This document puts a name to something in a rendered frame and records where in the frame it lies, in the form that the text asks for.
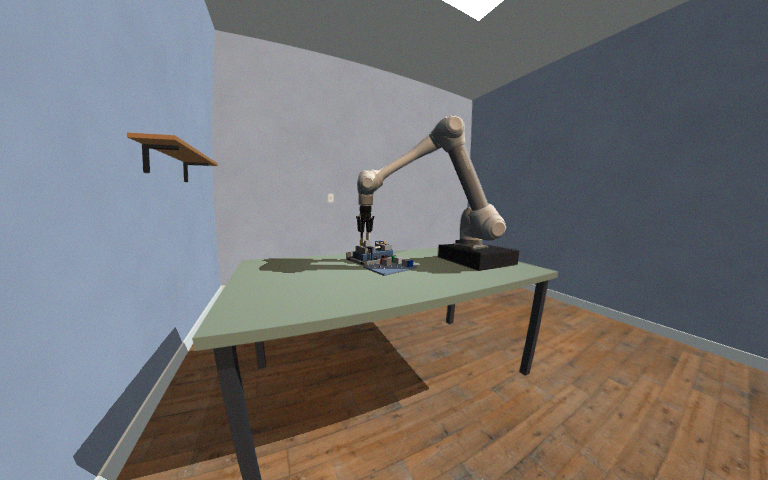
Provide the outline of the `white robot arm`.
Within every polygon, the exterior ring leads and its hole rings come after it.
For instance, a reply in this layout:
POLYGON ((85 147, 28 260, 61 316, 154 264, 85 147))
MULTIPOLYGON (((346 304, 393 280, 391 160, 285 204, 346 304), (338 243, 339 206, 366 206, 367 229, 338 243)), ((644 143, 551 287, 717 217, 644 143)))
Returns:
POLYGON ((443 148, 450 156, 470 205, 462 213, 460 240, 456 240, 453 246, 472 250, 488 248, 482 244, 482 240, 491 241, 501 237, 505 233, 506 224, 494 206, 487 203, 464 144, 463 120, 458 116, 442 119, 427 137, 402 157, 379 170, 360 172, 357 188, 359 205, 373 205, 374 191, 383 185, 384 179, 389 175, 412 161, 443 148))

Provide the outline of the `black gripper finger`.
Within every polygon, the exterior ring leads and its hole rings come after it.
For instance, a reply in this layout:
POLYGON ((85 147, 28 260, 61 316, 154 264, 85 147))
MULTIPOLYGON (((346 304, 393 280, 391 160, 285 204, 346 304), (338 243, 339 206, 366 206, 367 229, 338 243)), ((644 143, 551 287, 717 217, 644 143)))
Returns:
POLYGON ((360 241, 360 243, 364 243, 364 228, 365 228, 366 217, 367 217, 367 215, 364 215, 364 221, 363 221, 361 219, 361 214, 359 216, 356 216, 358 232, 361 233, 361 241, 360 241))
POLYGON ((373 220, 374 216, 368 215, 368 220, 366 220, 366 240, 370 240, 370 232, 373 229, 373 220))

